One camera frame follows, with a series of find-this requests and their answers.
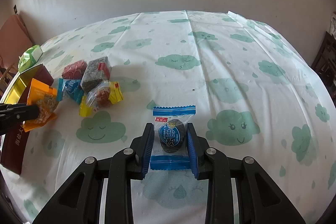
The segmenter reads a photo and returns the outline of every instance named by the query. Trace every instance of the blue oval label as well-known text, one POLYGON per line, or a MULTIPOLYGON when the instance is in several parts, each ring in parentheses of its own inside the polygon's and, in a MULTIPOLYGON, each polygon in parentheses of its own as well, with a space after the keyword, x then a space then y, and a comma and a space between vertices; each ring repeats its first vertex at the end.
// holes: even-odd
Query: blue oval label
POLYGON ((180 141, 180 132, 175 125, 176 122, 169 122, 159 129, 160 140, 167 146, 175 146, 180 141))

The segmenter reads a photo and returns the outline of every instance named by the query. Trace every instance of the orange snack package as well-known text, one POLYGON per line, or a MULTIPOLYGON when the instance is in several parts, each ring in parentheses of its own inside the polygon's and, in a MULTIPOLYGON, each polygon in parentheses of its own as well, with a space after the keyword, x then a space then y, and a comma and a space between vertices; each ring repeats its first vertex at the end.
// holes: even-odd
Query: orange snack package
POLYGON ((56 119, 54 113, 58 105, 57 89, 51 88, 45 83, 32 79, 27 99, 27 105, 37 105, 40 110, 39 116, 34 120, 25 121, 23 130, 28 132, 34 128, 42 127, 50 120, 56 119))

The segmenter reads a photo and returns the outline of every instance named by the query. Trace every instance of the green snack package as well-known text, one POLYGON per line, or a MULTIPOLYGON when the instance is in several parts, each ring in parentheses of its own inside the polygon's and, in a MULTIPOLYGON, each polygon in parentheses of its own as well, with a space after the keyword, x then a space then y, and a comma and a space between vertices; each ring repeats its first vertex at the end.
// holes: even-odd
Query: green snack package
POLYGON ((32 46, 20 57, 18 70, 20 73, 34 66, 41 57, 43 51, 39 45, 32 46))

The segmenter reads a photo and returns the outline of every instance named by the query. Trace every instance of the smile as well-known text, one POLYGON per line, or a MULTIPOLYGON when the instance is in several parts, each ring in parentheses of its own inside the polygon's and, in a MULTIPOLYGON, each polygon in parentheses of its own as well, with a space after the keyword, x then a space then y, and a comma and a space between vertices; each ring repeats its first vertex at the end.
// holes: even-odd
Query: smile
POLYGON ((92 140, 94 140, 94 141, 98 141, 98 140, 101 140, 102 138, 104 138, 104 137, 105 137, 105 134, 104 134, 104 136, 102 136, 102 137, 101 137, 101 138, 99 138, 99 139, 94 139, 94 138, 91 138, 89 134, 88 134, 88 136, 89 136, 89 138, 90 138, 90 139, 92 139, 92 140))
POLYGON ((244 140, 245 140, 245 137, 243 138, 243 141, 242 141, 242 142, 237 138, 237 141, 238 141, 239 143, 243 143, 244 140))

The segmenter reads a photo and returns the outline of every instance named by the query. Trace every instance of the red wrapped candy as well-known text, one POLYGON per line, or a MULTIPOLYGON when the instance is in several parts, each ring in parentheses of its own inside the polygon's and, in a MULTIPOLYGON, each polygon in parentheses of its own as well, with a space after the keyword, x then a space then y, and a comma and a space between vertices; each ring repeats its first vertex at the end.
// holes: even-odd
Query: red wrapped candy
POLYGON ((63 79, 82 79, 86 70, 87 63, 85 60, 79 60, 73 64, 66 66, 62 72, 63 79))

